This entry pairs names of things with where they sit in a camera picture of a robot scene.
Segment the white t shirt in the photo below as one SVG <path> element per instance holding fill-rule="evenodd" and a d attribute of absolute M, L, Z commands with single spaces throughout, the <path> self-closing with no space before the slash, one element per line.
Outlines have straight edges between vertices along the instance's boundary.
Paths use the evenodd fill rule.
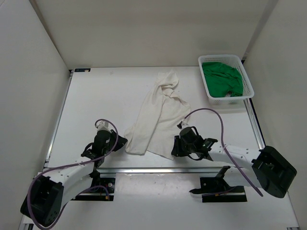
<path fill-rule="evenodd" d="M 174 91 L 178 83 L 179 78 L 173 70 L 158 74 L 136 122 L 124 133 L 128 154 L 143 155 L 149 151 L 173 159 L 171 151 L 179 131 L 177 125 L 191 112 L 190 104 Z"/>

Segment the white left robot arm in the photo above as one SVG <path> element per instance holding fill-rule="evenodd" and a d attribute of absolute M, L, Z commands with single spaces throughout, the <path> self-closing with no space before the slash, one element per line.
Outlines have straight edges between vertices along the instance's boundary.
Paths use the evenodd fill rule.
<path fill-rule="evenodd" d="M 83 193 L 103 192 L 109 199 L 107 184 L 101 184 L 97 168 L 105 156 L 124 147 L 127 139 L 114 130 L 100 130 L 71 167 L 56 167 L 40 173 L 32 182 L 21 206 L 41 230 L 53 228 L 66 204 Z"/>

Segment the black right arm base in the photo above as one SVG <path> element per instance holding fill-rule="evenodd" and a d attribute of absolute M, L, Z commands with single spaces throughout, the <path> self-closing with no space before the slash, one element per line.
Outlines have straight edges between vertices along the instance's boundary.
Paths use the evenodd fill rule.
<path fill-rule="evenodd" d="M 201 195 L 203 203 L 247 202 L 243 186 L 230 186 L 224 179 L 231 166 L 224 166 L 215 177 L 201 177 L 200 188 L 191 189 L 193 195 Z"/>

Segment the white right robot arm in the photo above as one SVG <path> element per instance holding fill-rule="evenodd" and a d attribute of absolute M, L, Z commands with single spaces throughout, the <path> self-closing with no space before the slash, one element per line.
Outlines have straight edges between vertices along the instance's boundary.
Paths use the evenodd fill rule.
<path fill-rule="evenodd" d="M 223 146 L 216 139 L 202 138 L 194 126 L 189 126 L 175 136 L 171 154 L 190 157 L 192 153 L 198 156 L 197 161 L 226 163 L 216 176 L 205 178 L 200 188 L 190 190 L 195 195 L 219 196 L 254 185 L 273 197 L 284 198 L 297 175 L 297 170 L 271 146 L 260 150 Z"/>

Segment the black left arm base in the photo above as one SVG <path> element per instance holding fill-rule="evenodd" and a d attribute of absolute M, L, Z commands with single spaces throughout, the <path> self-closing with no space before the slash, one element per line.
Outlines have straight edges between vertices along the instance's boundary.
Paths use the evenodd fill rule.
<path fill-rule="evenodd" d="M 72 201 L 114 201 L 114 193 L 116 187 L 116 175 L 101 174 L 99 178 L 93 179 L 90 190 L 77 195 Z"/>

